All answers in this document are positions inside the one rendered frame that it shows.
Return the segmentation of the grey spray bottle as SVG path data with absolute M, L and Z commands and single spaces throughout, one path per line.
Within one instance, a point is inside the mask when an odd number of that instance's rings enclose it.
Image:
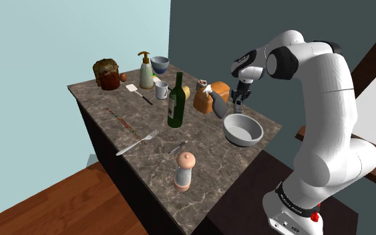
M 206 96 L 211 96 L 213 112 L 216 114 L 218 118 L 223 119 L 228 112 L 228 106 L 226 102 L 217 92 L 212 90 L 211 85 L 207 85 L 204 88 L 203 93 L 206 93 Z

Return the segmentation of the grey bowl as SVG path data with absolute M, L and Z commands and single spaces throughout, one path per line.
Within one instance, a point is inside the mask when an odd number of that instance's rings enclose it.
M 264 135 L 262 126 L 256 120 L 241 113 L 224 118 L 223 132 L 228 141 L 241 147 L 255 145 Z

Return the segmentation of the brown bread loaf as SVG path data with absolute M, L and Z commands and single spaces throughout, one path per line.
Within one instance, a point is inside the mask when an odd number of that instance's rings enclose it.
M 227 84 L 221 81 L 216 81 L 211 83 L 211 88 L 221 96 L 225 103 L 227 102 L 230 95 L 230 87 Z M 210 95 L 206 96 L 206 93 L 203 92 L 204 89 L 205 87 L 202 87 L 196 92 L 193 107 L 201 113 L 208 114 L 212 111 L 213 99 Z

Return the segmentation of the green wine bottle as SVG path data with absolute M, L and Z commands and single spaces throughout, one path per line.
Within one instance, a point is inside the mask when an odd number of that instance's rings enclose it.
M 171 128 L 179 128 L 182 125 L 186 94 L 182 89 L 182 72 L 176 73 L 176 85 L 169 95 L 168 125 Z

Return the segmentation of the white mug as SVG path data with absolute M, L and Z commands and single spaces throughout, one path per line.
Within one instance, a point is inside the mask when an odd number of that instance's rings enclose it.
M 166 99 L 168 96 L 168 83 L 165 81 L 157 81 L 155 83 L 156 88 L 156 98 Z

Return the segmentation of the blue and white bowl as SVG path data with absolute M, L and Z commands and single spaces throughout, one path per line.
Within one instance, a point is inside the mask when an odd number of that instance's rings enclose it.
M 155 56 L 150 59 L 152 69 L 156 72 L 156 74 L 163 74 L 168 66 L 170 60 L 167 57 L 162 56 Z

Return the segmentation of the dark pen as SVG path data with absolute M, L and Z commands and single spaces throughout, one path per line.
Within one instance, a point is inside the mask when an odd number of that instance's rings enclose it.
M 176 150 L 178 150 L 179 148 L 181 148 L 183 145 L 187 144 L 188 140 L 182 142 L 181 144 L 179 144 L 178 146 L 176 146 L 174 149 L 170 150 L 168 152 L 168 154 L 173 154 Z

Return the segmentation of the pale soap dispenser bottle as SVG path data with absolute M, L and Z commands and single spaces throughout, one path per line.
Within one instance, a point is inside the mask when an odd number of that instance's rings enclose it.
M 153 71 L 148 54 L 147 51 L 141 51 L 138 54 L 144 56 L 140 67 L 140 87 L 142 89 L 152 89 L 154 87 Z

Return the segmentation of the pink and grey pepper mill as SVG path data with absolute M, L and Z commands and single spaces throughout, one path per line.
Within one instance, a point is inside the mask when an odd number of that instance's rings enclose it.
M 190 152 L 182 152 L 176 158 L 178 168 L 174 177 L 174 187 L 179 192 L 186 191 L 191 184 L 192 168 L 196 164 L 196 158 Z

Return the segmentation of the dark robot stand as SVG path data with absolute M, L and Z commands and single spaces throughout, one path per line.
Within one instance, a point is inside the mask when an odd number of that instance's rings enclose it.
M 292 171 L 261 151 L 191 235 L 281 235 L 269 226 L 262 198 Z M 358 213 L 334 197 L 321 204 L 321 216 L 324 235 L 357 235 Z

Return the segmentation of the thin multicoloured stick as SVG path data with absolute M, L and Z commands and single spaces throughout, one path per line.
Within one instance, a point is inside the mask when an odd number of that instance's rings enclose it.
M 109 108 L 105 108 L 105 110 L 107 112 L 109 112 L 110 114 L 112 114 L 118 121 L 120 121 L 123 126 L 133 135 L 135 136 L 138 140 L 141 141 L 142 144 L 146 144 L 145 143 L 145 140 L 142 140 L 142 138 L 134 131 L 134 129 L 129 125 L 127 124 L 118 114 L 114 113 L 112 110 L 110 110 Z

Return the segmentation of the silver fork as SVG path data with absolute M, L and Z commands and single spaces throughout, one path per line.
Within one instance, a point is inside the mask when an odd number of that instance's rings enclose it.
M 144 137 L 143 139 L 137 141 L 136 143 L 120 150 L 119 152 L 116 153 L 116 156 L 120 156 L 122 154 L 124 154 L 125 152 L 127 152 L 128 150 L 132 149 L 134 146 L 136 146 L 137 144 L 139 144 L 141 141 L 145 141 L 145 140 L 150 140 L 152 138 L 154 138 L 157 134 L 159 133 L 158 130 L 154 130 L 152 133 L 148 134 L 146 137 Z

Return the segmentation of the brown round cake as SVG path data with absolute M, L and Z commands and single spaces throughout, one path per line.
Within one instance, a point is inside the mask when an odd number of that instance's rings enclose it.
M 113 59 L 102 59 L 93 65 L 98 87 L 103 90 L 115 90 L 120 86 L 118 65 Z

